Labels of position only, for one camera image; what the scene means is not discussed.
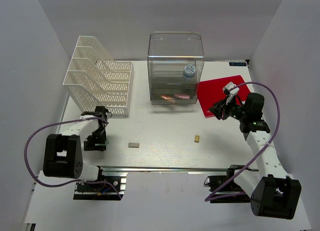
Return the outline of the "small yellow sharpener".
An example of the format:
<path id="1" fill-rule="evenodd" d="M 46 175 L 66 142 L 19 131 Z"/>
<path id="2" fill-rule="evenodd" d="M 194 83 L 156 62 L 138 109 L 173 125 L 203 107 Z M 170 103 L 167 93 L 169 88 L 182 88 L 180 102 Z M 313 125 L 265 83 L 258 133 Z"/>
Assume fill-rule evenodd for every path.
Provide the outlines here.
<path id="1" fill-rule="evenodd" d="M 199 143 L 200 142 L 200 136 L 199 135 L 195 135 L 194 142 L 195 143 Z"/>

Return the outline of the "blue cleaning gel jar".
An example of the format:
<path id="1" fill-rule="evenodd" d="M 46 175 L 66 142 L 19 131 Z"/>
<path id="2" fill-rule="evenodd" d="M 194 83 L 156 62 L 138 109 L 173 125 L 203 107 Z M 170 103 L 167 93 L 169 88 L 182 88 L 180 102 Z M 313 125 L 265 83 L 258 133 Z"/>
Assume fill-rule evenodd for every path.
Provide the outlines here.
<path id="1" fill-rule="evenodd" d="M 196 66 L 193 64 L 186 64 L 183 68 L 183 78 L 188 82 L 196 76 Z"/>

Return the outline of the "clear acrylic drawer organizer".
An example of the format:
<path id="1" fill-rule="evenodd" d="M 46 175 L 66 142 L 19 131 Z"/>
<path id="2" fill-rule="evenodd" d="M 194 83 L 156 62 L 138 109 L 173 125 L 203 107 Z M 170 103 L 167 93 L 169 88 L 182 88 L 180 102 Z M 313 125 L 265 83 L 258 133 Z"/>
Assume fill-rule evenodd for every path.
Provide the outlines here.
<path id="1" fill-rule="evenodd" d="M 195 65 L 195 77 L 183 78 L 184 66 Z M 149 97 L 155 105 L 194 105 L 205 64 L 202 37 L 197 32 L 156 31 L 150 34 L 147 69 Z M 190 99 L 177 99 L 174 94 L 190 95 Z M 169 102 L 161 95 L 175 98 Z"/>

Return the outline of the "green translucent stapler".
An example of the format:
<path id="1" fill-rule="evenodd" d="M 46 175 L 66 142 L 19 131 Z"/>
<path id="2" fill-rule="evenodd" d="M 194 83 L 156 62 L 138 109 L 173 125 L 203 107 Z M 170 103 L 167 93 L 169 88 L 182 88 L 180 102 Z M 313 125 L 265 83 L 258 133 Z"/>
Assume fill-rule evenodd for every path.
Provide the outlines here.
<path id="1" fill-rule="evenodd" d="M 104 143 L 96 143 L 96 146 L 107 146 L 110 142 L 108 140 L 106 140 L 106 142 Z"/>

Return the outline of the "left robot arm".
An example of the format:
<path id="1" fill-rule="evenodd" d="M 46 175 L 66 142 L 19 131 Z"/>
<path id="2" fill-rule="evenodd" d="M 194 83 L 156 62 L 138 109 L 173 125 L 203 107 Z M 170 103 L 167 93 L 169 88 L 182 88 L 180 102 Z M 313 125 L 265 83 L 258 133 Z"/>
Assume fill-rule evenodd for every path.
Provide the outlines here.
<path id="1" fill-rule="evenodd" d="M 104 106 L 85 111 L 70 128 L 62 133 L 50 134 L 46 139 L 43 174 L 46 177 L 68 178 L 88 184 L 99 191 L 106 178 L 99 166 L 83 160 L 84 151 L 107 150 L 106 126 L 111 112 Z"/>

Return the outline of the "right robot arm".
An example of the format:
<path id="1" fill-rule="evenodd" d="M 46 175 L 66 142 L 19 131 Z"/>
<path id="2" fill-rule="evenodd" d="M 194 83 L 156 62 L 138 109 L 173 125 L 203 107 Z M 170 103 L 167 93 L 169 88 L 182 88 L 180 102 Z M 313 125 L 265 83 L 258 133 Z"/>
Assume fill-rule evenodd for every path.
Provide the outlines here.
<path id="1" fill-rule="evenodd" d="M 263 120 L 265 98 L 249 93 L 244 104 L 237 104 L 237 97 L 228 95 L 215 103 L 209 111 L 218 120 L 231 117 L 239 121 L 239 129 L 251 148 L 259 177 L 249 166 L 231 165 L 226 176 L 210 176 L 211 203 L 222 199 L 232 202 L 236 196 L 247 196 L 255 216 L 291 220 L 295 216 L 302 186 L 289 177 L 273 147 L 271 131 Z"/>

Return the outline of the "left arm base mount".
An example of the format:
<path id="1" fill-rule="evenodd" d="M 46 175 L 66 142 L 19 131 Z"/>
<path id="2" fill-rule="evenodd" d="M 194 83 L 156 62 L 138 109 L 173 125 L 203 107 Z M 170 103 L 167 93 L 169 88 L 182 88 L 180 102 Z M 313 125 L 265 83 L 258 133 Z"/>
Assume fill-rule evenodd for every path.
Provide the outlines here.
<path id="1" fill-rule="evenodd" d="M 73 200 L 79 201 L 120 201 L 126 189 L 127 173 L 100 167 L 98 183 L 75 185 Z"/>

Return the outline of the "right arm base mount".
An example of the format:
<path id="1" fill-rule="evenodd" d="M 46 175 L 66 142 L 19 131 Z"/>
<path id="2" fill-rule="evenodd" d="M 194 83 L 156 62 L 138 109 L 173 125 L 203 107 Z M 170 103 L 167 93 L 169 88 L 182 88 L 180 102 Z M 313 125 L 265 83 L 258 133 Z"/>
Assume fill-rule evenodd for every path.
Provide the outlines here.
<path id="1" fill-rule="evenodd" d="M 229 178 L 231 178 L 236 172 L 238 172 L 243 165 L 231 165 L 224 175 L 209 175 L 204 185 L 209 187 L 210 193 L 213 193 L 218 187 L 223 185 Z M 251 195 L 244 193 L 245 191 L 239 184 L 236 184 L 234 180 L 226 184 L 212 197 L 208 199 L 211 204 L 240 204 L 251 203 Z"/>

